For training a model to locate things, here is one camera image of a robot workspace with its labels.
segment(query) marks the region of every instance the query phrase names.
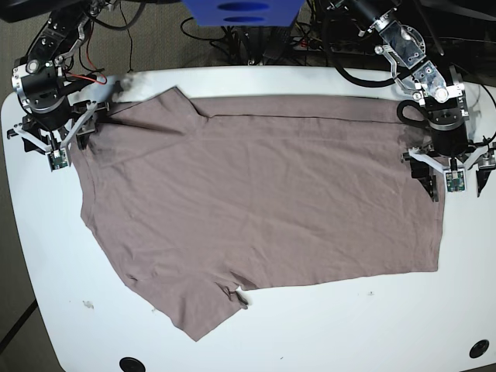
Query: white table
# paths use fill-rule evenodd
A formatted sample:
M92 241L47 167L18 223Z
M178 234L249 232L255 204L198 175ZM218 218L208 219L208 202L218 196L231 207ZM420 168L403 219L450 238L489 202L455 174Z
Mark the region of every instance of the white table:
M359 88L332 68L320 67L154 71L128 75L122 85L126 91L115 97L121 102L143 100L175 85L190 98L402 98L396 87ZM101 100L110 90L92 86L75 99ZM491 101L476 85L467 85L467 95L476 139L491 135L496 129ZM249 310L195 343L119 280L81 221L76 170L50 173L45 157L24 153L19 137L6 139L22 114L10 95L2 109L2 134L12 203L40 311L66 371L118 372L119 360L130 356L149 372L453 372L496 362L496 174L479 199L473 170L470 190L448 196L437 273L249 291L244 294L252 304ZM482 339L492 344L472 360L469 350Z

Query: t-shirt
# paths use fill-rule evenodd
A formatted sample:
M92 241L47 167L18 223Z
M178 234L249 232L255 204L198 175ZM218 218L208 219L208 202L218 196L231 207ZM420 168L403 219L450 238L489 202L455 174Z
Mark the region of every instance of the t-shirt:
M81 217L124 284L194 340L246 308L238 287L436 271L444 195L400 161L424 135L396 105L176 88L117 105L73 146Z

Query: green circuit board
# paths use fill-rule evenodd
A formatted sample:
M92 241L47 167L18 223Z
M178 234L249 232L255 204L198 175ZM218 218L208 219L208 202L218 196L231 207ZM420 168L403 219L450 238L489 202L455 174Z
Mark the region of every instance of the green circuit board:
M446 188L448 192L465 191L465 173L461 170L446 173Z

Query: screw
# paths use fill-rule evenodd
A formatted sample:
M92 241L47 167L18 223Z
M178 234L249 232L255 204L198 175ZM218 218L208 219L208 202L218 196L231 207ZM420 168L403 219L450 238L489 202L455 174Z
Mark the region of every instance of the screw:
M450 93L445 88L438 88L435 93L436 101L439 103L444 103L450 97Z
M38 60L31 60L29 63L28 63L28 66L26 68L26 70L30 73L30 74L33 74L35 72L38 71L38 68L40 67L40 62L38 62Z

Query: blue object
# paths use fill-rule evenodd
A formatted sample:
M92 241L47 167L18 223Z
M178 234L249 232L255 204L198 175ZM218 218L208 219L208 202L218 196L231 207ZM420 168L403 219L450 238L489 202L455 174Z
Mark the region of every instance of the blue object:
M182 0L200 26L289 26L304 0Z

